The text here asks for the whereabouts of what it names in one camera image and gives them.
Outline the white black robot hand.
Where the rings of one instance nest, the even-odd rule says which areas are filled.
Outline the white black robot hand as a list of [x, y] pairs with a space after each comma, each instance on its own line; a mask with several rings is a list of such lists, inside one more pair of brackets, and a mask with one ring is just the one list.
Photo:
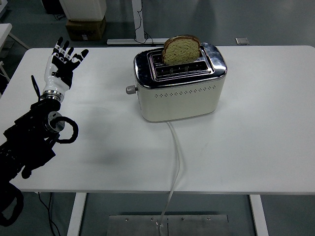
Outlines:
[[58, 39], [46, 64], [44, 92], [52, 90], [65, 94], [71, 88], [73, 71], [89, 53], [87, 49], [79, 54], [73, 54], [73, 51], [69, 41], [64, 41], [62, 37]]

